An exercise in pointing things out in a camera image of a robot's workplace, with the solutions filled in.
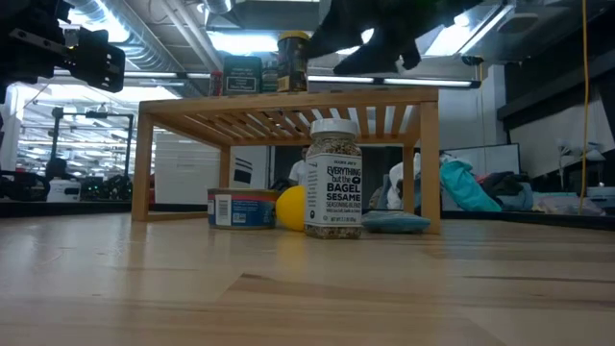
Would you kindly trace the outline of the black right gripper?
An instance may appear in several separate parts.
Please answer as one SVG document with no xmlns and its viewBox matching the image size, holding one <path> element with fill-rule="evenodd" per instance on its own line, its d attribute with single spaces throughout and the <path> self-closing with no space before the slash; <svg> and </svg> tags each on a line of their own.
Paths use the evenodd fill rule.
<svg viewBox="0 0 615 346">
<path fill-rule="evenodd" d="M 335 75 L 396 72 L 396 62 L 410 70 L 421 62 L 416 39 L 442 25 L 455 24 L 455 17 L 471 10 L 480 0 L 379 0 L 381 17 L 374 43 L 361 46 L 334 69 Z M 316 59 L 363 44 L 361 21 L 366 18 L 366 0 L 331 0 L 324 19 L 307 46 L 307 58 Z"/>
</svg>

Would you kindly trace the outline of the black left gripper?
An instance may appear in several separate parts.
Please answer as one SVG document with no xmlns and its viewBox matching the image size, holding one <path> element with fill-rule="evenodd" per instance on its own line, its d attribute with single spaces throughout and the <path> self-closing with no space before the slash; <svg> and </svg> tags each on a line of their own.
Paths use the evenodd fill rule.
<svg viewBox="0 0 615 346">
<path fill-rule="evenodd" d="M 109 92 L 124 86 L 125 53 L 108 42 L 105 30 L 76 31 L 77 43 L 66 44 L 61 27 L 35 32 L 14 28 L 7 31 L 7 85 L 35 84 L 40 78 L 51 79 L 56 69 Z"/>
</svg>

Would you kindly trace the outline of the yellow-lidded onion spice jar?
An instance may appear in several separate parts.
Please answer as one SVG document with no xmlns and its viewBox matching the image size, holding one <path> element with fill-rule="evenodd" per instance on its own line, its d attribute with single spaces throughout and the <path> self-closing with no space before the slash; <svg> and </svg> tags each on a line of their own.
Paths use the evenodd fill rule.
<svg viewBox="0 0 615 346">
<path fill-rule="evenodd" d="M 277 92 L 308 90 L 308 60 L 305 49 L 309 36 L 301 31 L 287 31 L 278 40 Z"/>
</svg>

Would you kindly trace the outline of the dark green pepper tin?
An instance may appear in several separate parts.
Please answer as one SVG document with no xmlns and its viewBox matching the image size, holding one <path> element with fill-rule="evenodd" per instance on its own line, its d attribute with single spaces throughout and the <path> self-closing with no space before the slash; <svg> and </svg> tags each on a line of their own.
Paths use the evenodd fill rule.
<svg viewBox="0 0 615 346">
<path fill-rule="evenodd" d="M 259 94 L 262 61 L 252 56 L 227 56 L 223 65 L 223 95 Z"/>
</svg>

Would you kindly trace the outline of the wooden slatted shelf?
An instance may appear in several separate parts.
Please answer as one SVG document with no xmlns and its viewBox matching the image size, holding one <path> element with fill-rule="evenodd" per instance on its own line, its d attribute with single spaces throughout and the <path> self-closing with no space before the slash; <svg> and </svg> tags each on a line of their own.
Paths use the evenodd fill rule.
<svg viewBox="0 0 615 346">
<path fill-rule="evenodd" d="M 404 210 L 414 210 L 413 158 L 421 155 L 421 212 L 429 233 L 441 230 L 439 109 L 435 87 L 371 88 L 248 94 L 142 102 L 138 108 L 132 218 L 166 221 L 150 212 L 153 132 L 160 127 L 220 150 L 219 184 L 230 184 L 235 146 L 299 146 L 321 118 L 351 120 L 361 144 L 403 147 Z"/>
</svg>

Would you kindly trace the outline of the white-lidded bagel seasoning jar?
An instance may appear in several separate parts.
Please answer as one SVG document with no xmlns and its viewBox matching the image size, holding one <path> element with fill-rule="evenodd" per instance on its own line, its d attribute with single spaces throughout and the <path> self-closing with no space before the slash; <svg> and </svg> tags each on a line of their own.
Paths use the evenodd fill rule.
<svg viewBox="0 0 615 346">
<path fill-rule="evenodd" d="M 319 119 L 310 126 L 304 226 L 308 236 L 361 236 L 363 175 L 357 132 L 357 124 L 347 119 Z"/>
</svg>

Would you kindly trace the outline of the person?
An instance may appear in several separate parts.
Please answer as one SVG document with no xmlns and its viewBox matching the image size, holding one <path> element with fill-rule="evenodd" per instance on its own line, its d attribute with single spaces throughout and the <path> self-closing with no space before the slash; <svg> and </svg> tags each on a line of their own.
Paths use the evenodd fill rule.
<svg viewBox="0 0 615 346">
<path fill-rule="evenodd" d="M 302 147 L 301 159 L 296 161 L 289 173 L 288 180 L 293 185 L 304 185 L 306 179 L 306 157 L 308 152 L 308 146 Z"/>
</svg>

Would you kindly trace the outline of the white storage box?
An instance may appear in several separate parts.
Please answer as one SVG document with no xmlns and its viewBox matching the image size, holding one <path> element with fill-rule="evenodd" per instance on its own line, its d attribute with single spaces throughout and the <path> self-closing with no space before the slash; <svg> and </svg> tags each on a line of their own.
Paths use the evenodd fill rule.
<svg viewBox="0 0 615 346">
<path fill-rule="evenodd" d="M 220 187 L 220 151 L 171 133 L 155 137 L 153 196 L 157 204 L 204 205 L 210 188 Z M 264 188 L 268 148 L 242 146 L 231 150 L 230 187 Z"/>
</svg>

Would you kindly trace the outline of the yellow lemon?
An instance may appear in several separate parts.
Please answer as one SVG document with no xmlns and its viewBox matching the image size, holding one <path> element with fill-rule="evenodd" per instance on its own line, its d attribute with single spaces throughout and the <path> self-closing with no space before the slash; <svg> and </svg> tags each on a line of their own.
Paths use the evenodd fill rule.
<svg viewBox="0 0 615 346">
<path fill-rule="evenodd" d="M 276 202 L 279 223 L 286 229 L 302 232 L 305 227 L 306 190 L 302 185 L 288 188 Z"/>
</svg>

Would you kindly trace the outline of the grey partition panel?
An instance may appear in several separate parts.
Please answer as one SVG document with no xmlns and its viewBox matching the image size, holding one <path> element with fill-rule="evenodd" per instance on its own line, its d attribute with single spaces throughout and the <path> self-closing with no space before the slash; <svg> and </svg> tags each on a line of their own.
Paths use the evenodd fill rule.
<svg viewBox="0 0 615 346">
<path fill-rule="evenodd" d="M 452 149 L 445 150 L 445 153 L 469 162 L 472 166 L 471 172 L 477 176 L 499 172 L 514 174 L 521 172 L 518 143 Z"/>
</svg>

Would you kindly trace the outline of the pile of clothes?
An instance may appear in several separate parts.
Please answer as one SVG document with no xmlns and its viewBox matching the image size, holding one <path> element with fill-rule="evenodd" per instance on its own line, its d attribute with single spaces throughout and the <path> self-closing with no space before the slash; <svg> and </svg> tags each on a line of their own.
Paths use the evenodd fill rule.
<svg viewBox="0 0 615 346">
<path fill-rule="evenodd" d="M 420 169 L 421 156 L 414 155 L 414 206 L 421 206 Z M 402 210 L 404 164 L 395 164 L 385 176 L 381 187 L 377 188 L 369 200 L 368 209 Z M 469 161 L 443 154 L 440 157 L 440 186 L 443 197 L 451 201 L 454 208 L 473 212 L 533 211 L 546 214 L 578 214 L 580 197 L 574 192 L 533 191 L 527 175 L 511 171 L 477 176 L 472 173 Z M 581 207 L 581 215 L 606 216 L 588 197 Z"/>
</svg>

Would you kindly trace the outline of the blue snack packet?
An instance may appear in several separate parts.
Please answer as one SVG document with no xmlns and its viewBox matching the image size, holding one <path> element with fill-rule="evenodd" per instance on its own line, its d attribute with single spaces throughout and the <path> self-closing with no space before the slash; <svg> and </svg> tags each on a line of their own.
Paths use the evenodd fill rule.
<svg viewBox="0 0 615 346">
<path fill-rule="evenodd" d="M 361 225 L 371 233 L 420 234 L 431 225 L 431 221 L 404 211 L 371 210 L 362 215 Z"/>
</svg>

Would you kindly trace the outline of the tuna can with pull tab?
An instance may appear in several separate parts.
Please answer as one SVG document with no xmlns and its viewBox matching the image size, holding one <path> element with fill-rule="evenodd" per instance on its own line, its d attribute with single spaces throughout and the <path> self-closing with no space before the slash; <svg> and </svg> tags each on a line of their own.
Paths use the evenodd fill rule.
<svg viewBox="0 0 615 346">
<path fill-rule="evenodd" d="M 218 229 L 265 230 L 276 227 L 280 193 L 251 188 L 208 190 L 209 225 Z"/>
</svg>

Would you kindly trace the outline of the silver ventilation duct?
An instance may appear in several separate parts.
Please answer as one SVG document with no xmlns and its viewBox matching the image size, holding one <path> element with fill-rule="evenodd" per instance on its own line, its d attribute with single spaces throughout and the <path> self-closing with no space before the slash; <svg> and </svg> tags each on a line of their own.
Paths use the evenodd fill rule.
<svg viewBox="0 0 615 346">
<path fill-rule="evenodd" d="M 69 19 L 90 31 L 106 30 L 109 42 L 122 49 L 127 67 L 141 72 L 175 73 L 184 77 L 183 86 L 171 89 L 180 96 L 200 96 L 202 90 L 195 81 L 186 79 L 187 72 L 145 22 L 129 5 L 127 0 L 66 0 L 74 6 Z"/>
</svg>

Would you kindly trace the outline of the long hanging light rail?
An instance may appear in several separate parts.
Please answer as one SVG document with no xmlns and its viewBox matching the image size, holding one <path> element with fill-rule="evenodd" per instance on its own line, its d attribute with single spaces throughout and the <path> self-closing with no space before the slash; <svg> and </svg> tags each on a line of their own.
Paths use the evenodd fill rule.
<svg viewBox="0 0 615 346">
<path fill-rule="evenodd" d="M 128 79 L 160 79 L 160 80 L 205 80 L 209 73 L 203 72 L 145 72 L 128 71 L 124 75 Z M 445 88 L 478 88 L 481 81 L 442 80 L 417 78 L 381 78 L 381 77 L 342 77 L 327 75 L 308 75 L 307 80 L 326 84 L 355 84 L 374 86 L 409 86 L 409 87 L 445 87 Z"/>
</svg>

